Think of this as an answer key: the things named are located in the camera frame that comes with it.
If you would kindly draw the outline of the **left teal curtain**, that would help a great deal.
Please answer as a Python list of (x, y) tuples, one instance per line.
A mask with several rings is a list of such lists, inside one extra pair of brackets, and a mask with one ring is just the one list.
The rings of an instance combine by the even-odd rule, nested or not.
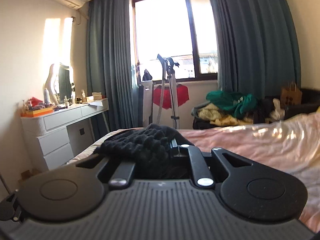
[(91, 0), (88, 5), (87, 90), (107, 97), (113, 131), (137, 126), (129, 8), (129, 0)]

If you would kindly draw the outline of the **yellow garment on pile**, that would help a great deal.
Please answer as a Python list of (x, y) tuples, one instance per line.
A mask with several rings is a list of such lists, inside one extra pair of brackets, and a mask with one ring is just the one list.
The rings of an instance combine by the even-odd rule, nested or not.
[(253, 120), (251, 118), (244, 117), (244, 119), (237, 119), (232, 115), (223, 112), (212, 103), (198, 109), (197, 114), (200, 119), (209, 121), (211, 125), (220, 127), (253, 124)]

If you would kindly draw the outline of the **green garment on pile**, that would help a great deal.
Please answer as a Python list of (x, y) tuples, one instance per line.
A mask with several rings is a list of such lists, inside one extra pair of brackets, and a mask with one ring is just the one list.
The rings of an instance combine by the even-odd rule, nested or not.
[(206, 100), (237, 119), (243, 119), (247, 112), (256, 108), (258, 103), (257, 98), (252, 94), (221, 90), (209, 92)]

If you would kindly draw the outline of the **brown paper bag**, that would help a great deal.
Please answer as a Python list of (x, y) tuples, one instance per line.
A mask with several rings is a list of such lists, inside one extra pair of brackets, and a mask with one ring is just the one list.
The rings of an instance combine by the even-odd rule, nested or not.
[(281, 88), (280, 104), (281, 107), (300, 105), (302, 101), (302, 91), (295, 82), (289, 83)]

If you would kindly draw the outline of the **teal curtain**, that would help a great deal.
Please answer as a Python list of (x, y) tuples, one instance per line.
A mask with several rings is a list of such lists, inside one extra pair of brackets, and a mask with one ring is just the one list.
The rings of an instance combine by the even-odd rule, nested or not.
[(107, 97), (113, 131), (137, 126), (129, 8), (129, 0), (91, 0), (88, 5), (87, 90)]
[(301, 85), (297, 34), (287, 0), (210, 0), (218, 52), (218, 86), (276, 96)]

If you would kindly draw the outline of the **dark framed window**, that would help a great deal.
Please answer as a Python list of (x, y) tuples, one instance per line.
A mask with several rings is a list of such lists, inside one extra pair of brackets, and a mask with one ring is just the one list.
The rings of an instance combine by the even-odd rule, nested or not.
[(161, 81), (158, 55), (173, 59), (176, 79), (217, 79), (217, 40), (210, 0), (132, 2), (140, 80)]

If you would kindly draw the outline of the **black leather sofa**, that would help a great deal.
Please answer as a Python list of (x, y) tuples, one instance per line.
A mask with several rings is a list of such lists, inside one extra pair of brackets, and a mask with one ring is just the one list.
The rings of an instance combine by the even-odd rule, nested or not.
[[(310, 88), (302, 88), (302, 101), (300, 105), (292, 105), (285, 106), (284, 108), (280, 108), (280, 119), (279, 120), (287, 120), (295, 115), (299, 114), (310, 114), (312, 112), (316, 112), (319, 108), (319, 90), (310, 89)], [(277, 119), (271, 116), (271, 113), (276, 110), (276, 107), (273, 103), (273, 98), (268, 96), (264, 99), (258, 100), (258, 114), (253, 118), (253, 122), (255, 124), (261, 123), (262, 118), (259, 114), (264, 114), (265, 119), (269, 118), (270, 121), (274, 122)]]

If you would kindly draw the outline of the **wavy frame vanity mirror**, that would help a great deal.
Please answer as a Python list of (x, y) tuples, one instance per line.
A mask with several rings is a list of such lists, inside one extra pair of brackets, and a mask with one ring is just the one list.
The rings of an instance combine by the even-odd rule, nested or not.
[(74, 72), (71, 66), (52, 64), (44, 84), (48, 91), (50, 102), (54, 105), (65, 103), (65, 99), (71, 104), (75, 103)]

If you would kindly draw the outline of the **white dressing table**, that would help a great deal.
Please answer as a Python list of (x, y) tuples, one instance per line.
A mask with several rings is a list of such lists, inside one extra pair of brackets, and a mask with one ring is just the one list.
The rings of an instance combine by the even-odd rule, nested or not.
[(22, 117), (24, 140), (33, 168), (55, 169), (94, 142), (91, 118), (108, 111), (108, 99), (73, 104), (37, 117)]

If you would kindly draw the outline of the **right teal curtain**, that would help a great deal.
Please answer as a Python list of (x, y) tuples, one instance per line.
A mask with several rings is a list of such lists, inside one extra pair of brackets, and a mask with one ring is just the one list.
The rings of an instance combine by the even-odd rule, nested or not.
[(276, 96), (301, 85), (297, 34), (287, 0), (210, 0), (218, 52), (218, 86)]

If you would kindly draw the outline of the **pink quilted bed cover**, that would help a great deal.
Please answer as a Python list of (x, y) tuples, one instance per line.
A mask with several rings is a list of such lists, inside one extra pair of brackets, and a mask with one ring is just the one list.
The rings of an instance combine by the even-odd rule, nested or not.
[(300, 221), (319, 232), (319, 113), (300, 114), (272, 124), (240, 125), (207, 130), (176, 130), (162, 126), (178, 144), (203, 151), (221, 147), (287, 172), (307, 188), (308, 200)]

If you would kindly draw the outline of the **orange flat box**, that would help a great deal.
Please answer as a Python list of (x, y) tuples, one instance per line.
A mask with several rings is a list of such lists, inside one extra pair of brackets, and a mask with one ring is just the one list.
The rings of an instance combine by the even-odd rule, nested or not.
[(34, 111), (26, 111), (25, 113), (21, 113), (21, 117), (34, 118), (34, 117), (50, 114), (53, 112), (54, 112), (53, 108), (48, 107), (48, 108), (42, 108)]

